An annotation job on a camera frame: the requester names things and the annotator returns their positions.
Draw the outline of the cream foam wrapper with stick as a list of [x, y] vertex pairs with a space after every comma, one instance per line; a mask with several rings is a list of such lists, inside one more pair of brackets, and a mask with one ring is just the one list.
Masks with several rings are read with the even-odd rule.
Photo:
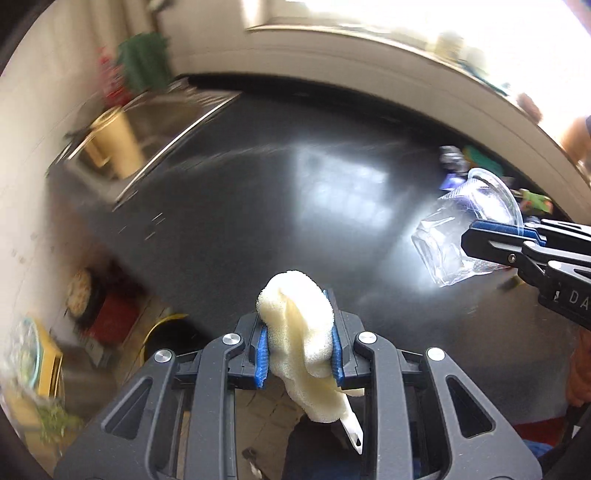
[[304, 273], [283, 272], [259, 293], [256, 311], [266, 324], [273, 375], [311, 421], [341, 423], [361, 454], [363, 429], [332, 374], [335, 313], [325, 293]]

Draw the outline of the clear plastic cup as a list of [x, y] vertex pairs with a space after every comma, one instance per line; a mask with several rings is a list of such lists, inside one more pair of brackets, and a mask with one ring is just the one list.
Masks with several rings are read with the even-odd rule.
[[462, 248], [463, 234], [477, 220], [511, 225], [518, 230], [524, 227], [520, 207], [509, 187], [482, 168], [471, 169], [463, 184], [440, 197], [412, 234], [436, 285], [451, 286], [500, 268], [493, 262], [468, 256]]

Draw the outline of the black trash bin yellow rim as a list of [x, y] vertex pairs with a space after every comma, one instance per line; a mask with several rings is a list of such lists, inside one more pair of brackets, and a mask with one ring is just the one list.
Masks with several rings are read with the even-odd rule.
[[147, 362], [158, 350], [168, 349], [176, 356], [202, 349], [211, 338], [199, 330], [186, 314], [173, 314], [159, 319], [143, 341], [140, 358]]

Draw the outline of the green plastic packaging piece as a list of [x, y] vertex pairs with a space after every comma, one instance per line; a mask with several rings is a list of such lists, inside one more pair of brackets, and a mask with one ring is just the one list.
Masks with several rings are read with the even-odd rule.
[[553, 202], [546, 195], [533, 193], [527, 189], [519, 189], [514, 192], [514, 195], [524, 213], [532, 215], [550, 215], [553, 213]]

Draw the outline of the green and yellow sponge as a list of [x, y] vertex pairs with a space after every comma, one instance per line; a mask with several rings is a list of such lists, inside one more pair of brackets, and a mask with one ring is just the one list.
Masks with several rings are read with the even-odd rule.
[[470, 163], [473, 168], [482, 168], [491, 173], [494, 173], [498, 177], [504, 176], [503, 167], [495, 160], [489, 158], [476, 147], [467, 145], [462, 150], [464, 157]]

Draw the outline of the person's dark trouser leg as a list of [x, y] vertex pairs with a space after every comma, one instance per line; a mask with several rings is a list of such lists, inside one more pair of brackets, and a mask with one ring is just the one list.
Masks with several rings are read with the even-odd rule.
[[342, 424], [312, 422], [307, 415], [287, 442], [283, 480], [359, 479], [362, 458], [349, 443]]

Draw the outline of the red box on floor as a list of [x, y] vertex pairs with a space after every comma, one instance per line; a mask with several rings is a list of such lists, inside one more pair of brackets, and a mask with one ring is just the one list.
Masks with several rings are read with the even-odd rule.
[[92, 324], [82, 335], [104, 346], [117, 347], [129, 335], [139, 315], [137, 303], [128, 297], [108, 293]]

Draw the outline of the floral ceramic pot lid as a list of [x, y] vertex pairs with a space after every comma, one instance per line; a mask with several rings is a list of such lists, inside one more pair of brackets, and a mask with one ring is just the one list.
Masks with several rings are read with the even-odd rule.
[[92, 294], [92, 274], [87, 269], [79, 270], [68, 285], [66, 308], [69, 314], [80, 318], [86, 311]]

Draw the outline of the yellow cardboard box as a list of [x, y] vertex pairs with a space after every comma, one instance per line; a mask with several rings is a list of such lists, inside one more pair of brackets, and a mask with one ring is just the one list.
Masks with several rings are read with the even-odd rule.
[[34, 318], [26, 318], [32, 354], [32, 371], [28, 386], [42, 398], [58, 395], [63, 353], [45, 327]]

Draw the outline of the green beans bunch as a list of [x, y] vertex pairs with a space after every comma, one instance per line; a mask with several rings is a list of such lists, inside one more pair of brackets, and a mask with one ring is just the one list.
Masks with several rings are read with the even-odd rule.
[[61, 441], [67, 433], [79, 431], [84, 421], [69, 414], [59, 403], [36, 407], [41, 424], [41, 439], [47, 443]]

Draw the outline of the teal basket with bag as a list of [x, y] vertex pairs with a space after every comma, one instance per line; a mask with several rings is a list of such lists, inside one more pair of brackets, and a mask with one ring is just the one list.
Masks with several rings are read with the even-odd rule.
[[31, 317], [12, 329], [1, 356], [1, 373], [24, 389], [34, 390], [39, 380], [42, 346], [39, 329]]

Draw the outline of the stainless steel sink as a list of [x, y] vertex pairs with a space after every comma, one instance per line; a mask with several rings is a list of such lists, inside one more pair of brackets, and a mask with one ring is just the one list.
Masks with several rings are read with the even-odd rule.
[[109, 165], [97, 168], [84, 150], [90, 124], [72, 134], [50, 165], [47, 175], [73, 178], [105, 204], [116, 208], [132, 197], [139, 183], [197, 128], [214, 118], [239, 97], [238, 91], [199, 89], [186, 78], [172, 82], [163, 92], [146, 91], [123, 110], [145, 157], [143, 167], [119, 179]]

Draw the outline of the yellow cutting board in sink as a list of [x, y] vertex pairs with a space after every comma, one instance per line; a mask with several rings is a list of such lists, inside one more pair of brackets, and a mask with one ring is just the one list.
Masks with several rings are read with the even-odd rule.
[[139, 142], [120, 106], [110, 108], [92, 122], [84, 150], [97, 168], [109, 165], [119, 179], [130, 177], [145, 162]]

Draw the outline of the green cloth by sink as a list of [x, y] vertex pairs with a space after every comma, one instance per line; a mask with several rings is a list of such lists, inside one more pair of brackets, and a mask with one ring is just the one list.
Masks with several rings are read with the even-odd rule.
[[117, 61], [125, 85], [133, 94], [162, 91], [172, 81], [167, 40], [158, 32], [140, 33], [124, 40], [118, 46]]

